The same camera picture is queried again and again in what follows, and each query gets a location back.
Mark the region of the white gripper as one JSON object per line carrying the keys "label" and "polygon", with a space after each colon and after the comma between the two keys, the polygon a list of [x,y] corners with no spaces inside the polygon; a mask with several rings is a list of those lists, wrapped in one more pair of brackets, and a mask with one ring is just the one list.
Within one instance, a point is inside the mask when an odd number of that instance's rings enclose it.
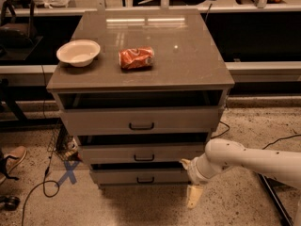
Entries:
{"label": "white gripper", "polygon": [[203,186],[196,186],[208,183],[215,175],[216,171],[206,156],[189,159],[181,159],[180,163],[187,170],[187,174],[193,183],[186,191],[186,206],[193,209],[198,205],[198,201],[203,193]]}

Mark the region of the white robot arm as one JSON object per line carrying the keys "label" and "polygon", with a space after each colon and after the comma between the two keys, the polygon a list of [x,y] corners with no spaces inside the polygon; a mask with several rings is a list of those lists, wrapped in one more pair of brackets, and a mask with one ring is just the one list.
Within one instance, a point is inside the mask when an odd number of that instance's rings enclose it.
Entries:
{"label": "white robot arm", "polygon": [[248,149],[241,143],[214,138],[201,156],[181,159],[191,182],[187,186],[186,206],[195,208],[205,185],[216,175],[242,167],[297,189],[301,188],[301,153]]}

